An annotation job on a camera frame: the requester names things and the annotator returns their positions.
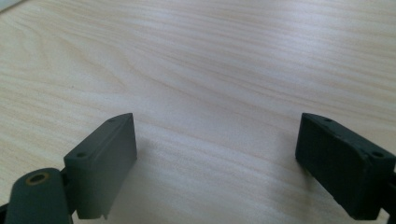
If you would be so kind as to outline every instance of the mounting hole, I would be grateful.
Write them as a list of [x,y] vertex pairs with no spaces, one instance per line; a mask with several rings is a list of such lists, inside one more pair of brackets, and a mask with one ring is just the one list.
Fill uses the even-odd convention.
[[87,156],[87,153],[85,153],[85,152],[79,152],[77,154],[77,157],[79,157],[79,158],[83,158],[83,157],[86,157],[86,156]]
[[34,186],[43,183],[50,177],[49,173],[38,173],[31,175],[26,179],[26,184],[29,186]]
[[378,157],[378,158],[382,158],[384,157],[384,154],[380,153],[380,152],[372,152],[373,156]]

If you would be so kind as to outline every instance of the screw hole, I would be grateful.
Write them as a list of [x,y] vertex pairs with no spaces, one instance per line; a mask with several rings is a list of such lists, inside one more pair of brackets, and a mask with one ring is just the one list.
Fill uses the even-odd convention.
[[80,157],[80,158],[86,157],[86,156],[87,156],[87,154],[86,154],[85,152],[79,152],[79,153],[77,154],[77,157]]
[[384,157],[384,154],[382,154],[380,152],[373,152],[372,154],[373,154],[373,156],[378,157],[378,158]]
[[49,178],[49,176],[50,175],[48,173],[39,173],[39,174],[31,175],[26,179],[26,184],[30,186],[41,184],[44,181],[46,181]]

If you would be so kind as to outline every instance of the table surface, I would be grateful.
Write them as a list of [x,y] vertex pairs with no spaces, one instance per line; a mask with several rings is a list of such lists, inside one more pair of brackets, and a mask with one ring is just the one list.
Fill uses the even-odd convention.
[[359,223],[296,162],[300,117],[396,153],[395,59],[394,1],[24,1],[0,13],[0,203],[133,112],[109,220],[75,223]]

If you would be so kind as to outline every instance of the light wood grain surface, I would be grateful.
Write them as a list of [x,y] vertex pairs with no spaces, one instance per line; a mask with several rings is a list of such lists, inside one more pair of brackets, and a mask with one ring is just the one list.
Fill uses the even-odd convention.
[[294,159],[300,116],[396,153],[395,59],[394,1],[24,1],[0,13],[0,203],[133,112],[109,220],[75,223],[359,223]]

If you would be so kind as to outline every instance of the wooden table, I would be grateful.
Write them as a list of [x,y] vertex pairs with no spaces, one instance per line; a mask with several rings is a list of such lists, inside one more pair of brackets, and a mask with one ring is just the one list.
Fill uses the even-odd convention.
[[395,59],[394,1],[24,1],[0,13],[0,203],[133,112],[109,220],[75,223],[359,223],[296,162],[300,117],[396,153]]

